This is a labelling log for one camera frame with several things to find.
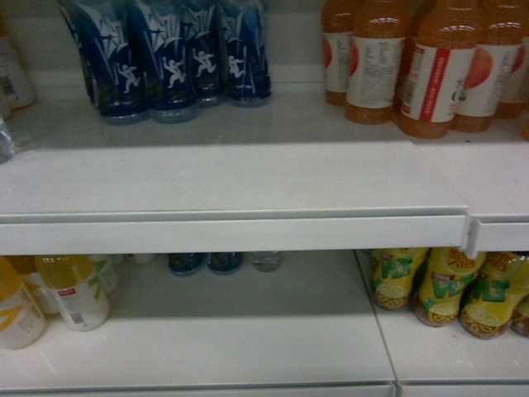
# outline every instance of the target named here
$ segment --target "clear bottle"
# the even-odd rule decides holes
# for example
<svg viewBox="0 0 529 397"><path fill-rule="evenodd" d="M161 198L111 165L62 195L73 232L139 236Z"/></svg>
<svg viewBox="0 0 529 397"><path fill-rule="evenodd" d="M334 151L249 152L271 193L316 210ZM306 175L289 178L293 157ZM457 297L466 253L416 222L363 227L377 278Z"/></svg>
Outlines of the clear bottle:
<svg viewBox="0 0 529 397"><path fill-rule="evenodd" d="M88 256L37 256L36 268L69 328L89 331L105 321L110 306Z"/></svg>
<svg viewBox="0 0 529 397"><path fill-rule="evenodd" d="M22 277L0 256L0 348L23 348L34 342L44 327L44 314Z"/></svg>
<svg viewBox="0 0 529 397"><path fill-rule="evenodd" d="M437 0L419 26L398 126L420 138L445 136L479 39L478 0Z"/></svg>
<svg viewBox="0 0 529 397"><path fill-rule="evenodd" d="M322 8L322 44L325 100L345 106L349 85L351 46L360 0L327 0Z"/></svg>
<svg viewBox="0 0 529 397"><path fill-rule="evenodd" d="M346 117L362 124L391 120L409 28L404 0L365 0L355 18Z"/></svg>
<svg viewBox="0 0 529 397"><path fill-rule="evenodd" d="M35 297L44 314L51 316L59 312L53 294L44 283L35 266L35 257L28 255L9 256L7 258L13 269L22 277L26 287Z"/></svg>
<svg viewBox="0 0 529 397"><path fill-rule="evenodd" d="M484 0L479 13L483 31L451 126L461 132L488 130L522 47L522 0Z"/></svg>

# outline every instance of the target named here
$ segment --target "white shelf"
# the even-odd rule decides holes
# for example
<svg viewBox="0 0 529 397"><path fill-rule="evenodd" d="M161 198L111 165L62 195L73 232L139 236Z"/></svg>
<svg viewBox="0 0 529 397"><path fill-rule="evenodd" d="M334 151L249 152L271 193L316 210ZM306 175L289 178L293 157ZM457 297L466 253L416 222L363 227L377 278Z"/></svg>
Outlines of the white shelf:
<svg viewBox="0 0 529 397"><path fill-rule="evenodd" d="M56 318L0 361L0 394L285 387L298 395L312 386L340 396L358 386L389 397L392 381L352 251L285 252L268 274L245 263L230 276L203 267L179 278L164 256L126 264L100 328L74 332Z"/></svg>

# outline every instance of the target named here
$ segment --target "blue label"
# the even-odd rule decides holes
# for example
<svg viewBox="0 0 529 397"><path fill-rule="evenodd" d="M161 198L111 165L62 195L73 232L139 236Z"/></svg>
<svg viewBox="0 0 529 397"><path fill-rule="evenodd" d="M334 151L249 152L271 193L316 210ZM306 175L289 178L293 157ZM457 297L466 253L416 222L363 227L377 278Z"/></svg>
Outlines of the blue label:
<svg viewBox="0 0 529 397"><path fill-rule="evenodd" d="M187 108L196 102L177 3L174 0L129 3L145 63L148 97L156 110Z"/></svg>
<svg viewBox="0 0 529 397"><path fill-rule="evenodd" d="M223 93L215 0L186 0L183 15L189 68L199 97Z"/></svg>
<svg viewBox="0 0 529 397"><path fill-rule="evenodd" d="M270 96L265 53L265 9L260 0L222 0L222 30L227 52L227 93L235 100Z"/></svg>
<svg viewBox="0 0 529 397"><path fill-rule="evenodd" d="M126 19L110 1L74 0L74 26L98 84L102 116L128 116L146 110L142 71L127 38Z"/></svg>

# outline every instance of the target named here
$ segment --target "yellow bottle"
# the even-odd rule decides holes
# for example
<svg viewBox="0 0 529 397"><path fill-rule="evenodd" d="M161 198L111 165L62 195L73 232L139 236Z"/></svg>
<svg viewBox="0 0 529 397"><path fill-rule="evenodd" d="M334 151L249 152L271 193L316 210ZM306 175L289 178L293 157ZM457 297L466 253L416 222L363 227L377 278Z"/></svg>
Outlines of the yellow bottle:
<svg viewBox="0 0 529 397"><path fill-rule="evenodd" d="M45 318L22 277L0 256L0 348L20 349L44 330Z"/></svg>
<svg viewBox="0 0 529 397"><path fill-rule="evenodd" d="M55 296L68 327L89 331L105 321L110 307L88 256L37 256L36 268Z"/></svg>

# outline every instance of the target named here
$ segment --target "bottle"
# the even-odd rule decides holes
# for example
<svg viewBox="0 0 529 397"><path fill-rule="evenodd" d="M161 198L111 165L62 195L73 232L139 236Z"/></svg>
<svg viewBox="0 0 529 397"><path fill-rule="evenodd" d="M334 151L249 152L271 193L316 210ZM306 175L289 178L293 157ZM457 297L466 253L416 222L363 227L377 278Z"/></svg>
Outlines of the bottle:
<svg viewBox="0 0 529 397"><path fill-rule="evenodd" d="M220 0L219 4L227 96L241 108L263 106L272 95L265 46L266 1Z"/></svg>
<svg viewBox="0 0 529 397"><path fill-rule="evenodd" d="M0 86L11 109L25 108L35 102L35 91L12 47L9 31L0 15Z"/></svg>
<svg viewBox="0 0 529 397"><path fill-rule="evenodd" d="M529 294L529 252L490 252L464 299L460 322L479 339L505 333L514 309Z"/></svg>
<svg viewBox="0 0 529 397"><path fill-rule="evenodd" d="M393 99L393 110L400 112L403 105L404 91L406 89L407 76L412 68L413 53L417 44L417 35L419 26L436 5L435 0L425 0L421 8L415 13L407 30L406 40L404 41L403 58L400 63L397 76L397 86L395 87L395 98Z"/></svg>
<svg viewBox="0 0 529 397"><path fill-rule="evenodd" d="M276 271L283 261L279 251L252 251L250 258L252 265L263 273Z"/></svg>
<svg viewBox="0 0 529 397"><path fill-rule="evenodd" d="M425 277L413 299L417 318L431 327L444 327L457 318L460 299L485 261L480 252L474 260L457 248L432 248Z"/></svg>
<svg viewBox="0 0 529 397"><path fill-rule="evenodd" d="M355 16L360 0L327 0L322 8L325 100L345 106Z"/></svg>
<svg viewBox="0 0 529 397"><path fill-rule="evenodd" d="M450 124L479 38L478 0L437 0L419 26L398 119L404 133L440 138Z"/></svg>
<svg viewBox="0 0 529 397"><path fill-rule="evenodd" d="M88 256L37 256L36 268L69 328L89 331L105 321L110 307Z"/></svg>
<svg viewBox="0 0 529 397"><path fill-rule="evenodd" d="M0 256L0 348L23 348L34 342L44 327L44 314L22 277Z"/></svg>
<svg viewBox="0 0 529 397"><path fill-rule="evenodd" d="M523 103L527 99L527 85L529 84L529 2L523 1L520 8L522 19L522 48L518 52L511 75L499 99L494 116L496 118L517 118L522 114Z"/></svg>
<svg viewBox="0 0 529 397"><path fill-rule="evenodd" d="M522 0L484 0L479 13L483 32L451 126L461 132L488 130L522 47Z"/></svg>
<svg viewBox="0 0 529 397"><path fill-rule="evenodd" d="M207 254L206 264L216 275L231 275L241 268L242 252L212 252Z"/></svg>
<svg viewBox="0 0 529 397"><path fill-rule="evenodd" d="M426 259L428 248L388 248L380 250L373 274L374 302L383 309L405 306L412 295L413 277Z"/></svg>
<svg viewBox="0 0 529 397"><path fill-rule="evenodd" d="M34 256L8 256L13 269L22 277L44 314L52 316L59 312L57 302L37 271Z"/></svg>
<svg viewBox="0 0 529 397"><path fill-rule="evenodd" d="M404 0L365 0L356 13L346 101L352 122L391 120L409 22Z"/></svg>

